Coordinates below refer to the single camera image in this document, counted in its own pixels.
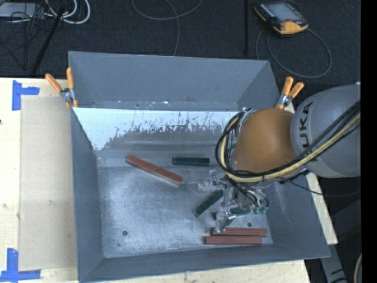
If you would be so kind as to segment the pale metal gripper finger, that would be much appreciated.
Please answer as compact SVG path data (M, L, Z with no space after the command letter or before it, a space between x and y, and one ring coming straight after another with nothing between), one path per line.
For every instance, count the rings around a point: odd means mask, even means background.
M236 219L236 214L231 212L230 208L222 207L217 213L215 218L215 231L223 232L232 221Z
M212 192L220 189L227 189L227 184L217 177L216 172L209 172L207 176L197 184L197 190L199 192Z

